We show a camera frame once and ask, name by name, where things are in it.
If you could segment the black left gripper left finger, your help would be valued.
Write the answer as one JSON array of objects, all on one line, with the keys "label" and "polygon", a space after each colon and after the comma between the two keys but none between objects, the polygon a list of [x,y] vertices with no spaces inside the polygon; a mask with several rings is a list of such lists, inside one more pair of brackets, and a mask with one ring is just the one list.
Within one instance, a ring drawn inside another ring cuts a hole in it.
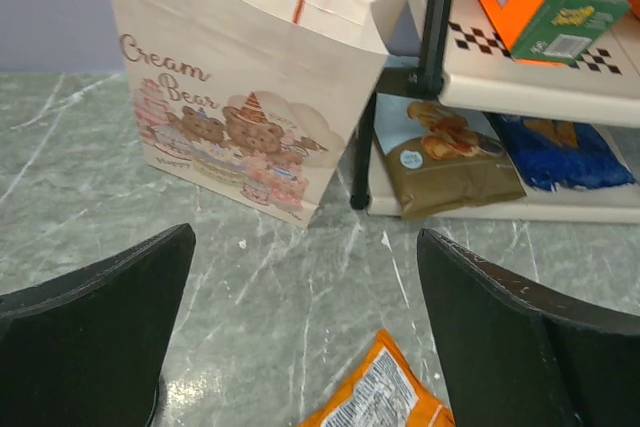
[{"label": "black left gripper left finger", "polygon": [[150,425],[195,245],[178,224],[2,295],[2,425]]}]

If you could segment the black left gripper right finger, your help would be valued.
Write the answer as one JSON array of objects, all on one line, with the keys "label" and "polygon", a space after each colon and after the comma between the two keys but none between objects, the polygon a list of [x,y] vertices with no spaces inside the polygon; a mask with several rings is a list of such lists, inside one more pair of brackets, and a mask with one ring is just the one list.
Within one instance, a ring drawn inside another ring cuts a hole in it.
[{"label": "black left gripper right finger", "polygon": [[564,295],[432,229],[417,264],[458,426],[636,426],[639,319]]}]

